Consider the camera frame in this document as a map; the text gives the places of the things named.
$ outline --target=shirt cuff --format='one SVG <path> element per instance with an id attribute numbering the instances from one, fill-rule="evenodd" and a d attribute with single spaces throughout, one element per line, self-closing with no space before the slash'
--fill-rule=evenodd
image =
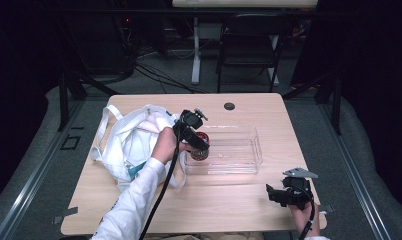
<path id="1" fill-rule="evenodd" d="M 145 163 L 144 168 L 153 169 L 159 176 L 166 172 L 166 167 L 162 162 L 157 160 L 156 158 L 150 157 Z"/>
<path id="2" fill-rule="evenodd" d="M 329 240 L 329 238 L 318 236 L 318 237 L 306 237 L 304 240 Z"/>

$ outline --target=hand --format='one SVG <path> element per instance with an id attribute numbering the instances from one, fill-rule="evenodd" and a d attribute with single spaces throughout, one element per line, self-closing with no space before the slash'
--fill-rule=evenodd
<path id="1" fill-rule="evenodd" d="M 295 205 L 288 205 L 288 208 L 291 210 L 292 217 L 294 218 L 294 223 L 297 228 L 297 231 L 298 231 L 298 233 L 301 234 L 301 232 L 304 230 L 304 227 L 306 226 L 306 223 L 310 219 L 311 203 L 308 202 L 305 205 L 304 210 L 302 210 L 302 211 Z M 320 236 L 319 206 L 316 203 L 314 204 L 314 209 L 315 209 L 315 213 L 314 213 L 313 225 L 311 225 L 311 230 L 308 231 L 306 237 Z"/>
<path id="2" fill-rule="evenodd" d="M 164 165 L 172 160 L 176 148 L 176 135 L 173 129 L 165 127 L 158 135 L 157 142 L 152 150 L 151 157 L 159 160 Z M 179 143 L 179 152 L 184 150 L 192 151 L 193 148 L 186 143 Z"/>

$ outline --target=cable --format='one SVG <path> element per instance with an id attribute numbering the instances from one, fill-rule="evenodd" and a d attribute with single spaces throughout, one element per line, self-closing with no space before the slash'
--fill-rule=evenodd
<path id="1" fill-rule="evenodd" d="M 109 85 L 109 84 L 113 84 L 113 83 L 118 83 L 121 81 L 126 80 L 127 78 L 129 78 L 130 76 L 132 76 L 132 73 L 122 73 L 120 74 L 118 77 L 116 78 L 110 78 L 110 79 L 104 79 L 104 80 L 100 80 L 100 79 L 96 79 L 98 82 L 104 84 L 104 85 Z M 87 84 L 84 80 L 81 79 L 81 82 L 83 84 Z"/>
<path id="2" fill-rule="evenodd" d="M 161 70 L 159 70 L 159 69 L 157 69 L 157 68 L 154 68 L 154 67 L 152 67 L 152 66 L 148 66 L 148 65 L 144 65 L 144 64 L 139 64 L 139 63 L 136 63 L 136 64 L 135 64 L 135 70 L 136 70 L 136 71 L 138 71 L 139 73 L 143 74 L 144 76 L 146 76 L 146 77 L 148 77 L 148 78 L 150 78 L 150 79 L 152 79 L 152 80 L 154 80 L 154 81 L 159 81 L 159 80 L 158 80 L 158 79 L 154 79 L 153 77 L 151 77 L 151 76 L 149 76 L 148 74 L 144 73 L 141 69 L 138 69 L 138 67 L 140 67 L 142 70 L 148 72 L 149 74 L 153 74 L 153 75 L 155 75 L 156 77 L 159 77 L 159 78 L 162 78 L 162 79 L 165 79 L 165 80 L 168 80 L 168 81 L 172 82 L 172 83 L 163 82 L 164 84 L 167 84 L 167 85 L 170 85 L 170 86 L 174 86 L 174 87 L 178 87 L 178 88 L 185 89 L 185 90 L 189 91 L 190 93 L 208 93 L 208 91 L 205 91 L 205 90 L 202 90 L 202 89 L 187 87 L 186 85 L 184 85 L 184 84 L 182 84 L 182 83 L 180 83 L 180 82 L 178 82 L 178 81 L 172 79 L 170 76 L 168 76 L 167 74 L 165 74 L 165 73 L 162 72 Z M 152 69 L 154 69 L 155 71 L 160 72 L 160 73 L 163 74 L 164 76 L 159 75 L 158 73 L 156 73 L 156 72 L 155 72 L 154 70 L 152 70 Z"/>
<path id="3" fill-rule="evenodd" d="M 180 119 L 176 124 L 180 124 L 181 121 L 182 121 L 182 115 L 180 116 Z M 178 129 L 179 129 L 178 134 L 176 136 L 176 148 L 175 148 L 175 151 L 174 151 L 174 154 L 173 154 L 172 163 L 170 164 L 169 172 L 167 173 L 167 177 L 166 177 L 166 180 L 164 181 L 163 188 L 161 189 L 160 195 L 158 196 L 157 201 L 155 202 L 155 204 L 154 204 L 154 206 L 153 206 L 153 208 L 151 210 L 151 213 L 150 213 L 150 215 L 149 215 L 149 217 L 148 217 L 148 219 L 147 219 L 147 221 L 145 223 L 145 227 L 142 230 L 142 233 L 141 233 L 141 236 L 139 237 L 139 240 L 144 239 L 145 234 L 148 231 L 149 225 L 151 224 L 152 218 L 154 217 L 155 211 L 157 210 L 158 206 L 160 205 L 161 200 L 163 199 L 164 193 L 166 192 L 166 189 L 167 189 L 167 187 L 169 185 L 170 179 L 171 179 L 171 177 L 173 175 L 173 170 L 174 170 L 174 168 L 176 166 L 177 157 L 179 156 L 180 127 Z"/>
<path id="4" fill-rule="evenodd" d="M 200 50 L 203 49 L 204 47 L 206 47 L 207 45 L 209 45 L 209 44 L 212 43 L 212 42 L 214 42 L 214 40 L 207 40 L 207 42 L 204 43 L 202 46 L 200 46 L 199 49 L 200 49 Z M 195 53 L 195 50 L 194 50 L 194 49 L 188 49 L 188 50 L 175 50 L 175 49 L 171 49 L 170 51 L 173 53 L 173 55 L 175 55 L 176 57 L 181 58 L 181 59 L 188 58 L 188 57 L 194 55 L 194 53 Z M 176 54 L 177 51 L 191 51 L 191 52 L 190 52 L 188 55 L 186 55 L 186 56 L 180 56 L 180 55 Z"/>
<path id="5" fill-rule="evenodd" d="M 309 221 L 306 223 L 306 225 L 304 226 L 303 231 L 300 234 L 300 237 L 298 238 L 298 240 L 302 240 L 306 237 L 308 231 L 311 230 L 311 225 L 313 225 L 313 220 L 314 220 L 314 213 L 316 211 L 315 206 L 314 206 L 314 200 L 313 197 L 310 196 L 310 194 L 308 194 L 304 189 L 297 187 L 295 185 L 291 185 L 290 187 L 296 188 L 298 190 L 300 190 L 301 192 L 303 192 L 304 194 L 306 194 L 310 200 L 310 204 L 311 204 L 311 213 L 310 213 L 310 219 Z"/>

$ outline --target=white sleeve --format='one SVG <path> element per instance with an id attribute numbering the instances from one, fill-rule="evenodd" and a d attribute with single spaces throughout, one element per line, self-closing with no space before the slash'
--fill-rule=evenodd
<path id="1" fill-rule="evenodd" d="M 139 239 L 155 191 L 165 174 L 164 164 L 150 158 L 138 172 L 138 177 L 120 194 L 112 209 L 104 215 L 92 239 Z"/>
<path id="2" fill-rule="evenodd" d="M 325 237 L 306 237 L 304 240 L 330 240 L 329 238 Z"/>

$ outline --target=chair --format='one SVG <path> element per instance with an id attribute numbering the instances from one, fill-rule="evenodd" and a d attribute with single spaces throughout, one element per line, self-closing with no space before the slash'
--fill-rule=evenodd
<path id="1" fill-rule="evenodd" d="M 217 92 L 222 85 L 222 67 L 274 68 L 269 92 L 279 65 L 283 40 L 292 31 L 291 21 L 281 15 L 237 14 L 224 20 L 220 31 L 220 49 L 217 60 Z M 276 47 L 272 37 L 277 36 Z"/>

